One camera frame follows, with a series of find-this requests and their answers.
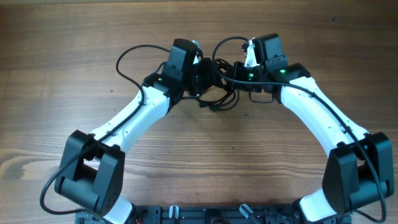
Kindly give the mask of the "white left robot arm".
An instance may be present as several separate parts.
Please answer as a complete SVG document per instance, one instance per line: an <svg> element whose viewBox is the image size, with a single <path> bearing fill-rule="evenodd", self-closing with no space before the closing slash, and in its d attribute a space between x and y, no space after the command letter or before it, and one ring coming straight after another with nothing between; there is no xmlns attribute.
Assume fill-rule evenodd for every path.
<svg viewBox="0 0 398 224"><path fill-rule="evenodd" d="M167 61L139 85L136 97L106 124L67 139L54 190L105 223L137 223L136 207L121 196L125 158L150 126L183 99L200 96L208 78L200 68L210 63L194 40L175 39Z"/></svg>

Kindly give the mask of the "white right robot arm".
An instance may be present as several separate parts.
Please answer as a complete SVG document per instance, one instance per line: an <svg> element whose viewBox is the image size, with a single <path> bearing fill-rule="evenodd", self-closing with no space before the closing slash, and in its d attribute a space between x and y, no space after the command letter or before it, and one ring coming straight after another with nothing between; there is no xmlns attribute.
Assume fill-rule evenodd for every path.
<svg viewBox="0 0 398 224"><path fill-rule="evenodd" d="M394 193L392 143L371 134L339 110L301 64L289 65L277 34L242 44L244 62L228 76L241 90L270 93L295 113L320 142L327 156L321 189L301 198L307 223L318 223L359 210Z"/></svg>

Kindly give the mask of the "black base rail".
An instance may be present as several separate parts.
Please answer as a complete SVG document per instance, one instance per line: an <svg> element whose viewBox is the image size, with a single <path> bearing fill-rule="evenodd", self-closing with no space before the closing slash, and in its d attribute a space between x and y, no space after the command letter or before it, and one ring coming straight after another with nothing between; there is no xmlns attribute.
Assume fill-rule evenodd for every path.
<svg viewBox="0 0 398 224"><path fill-rule="evenodd" d="M99 218L90 213L75 215L75 223L130 223L130 224L206 224L206 223L300 223L300 212L291 204L254 206L242 204L228 207L169 207L134 206L127 219Z"/></svg>

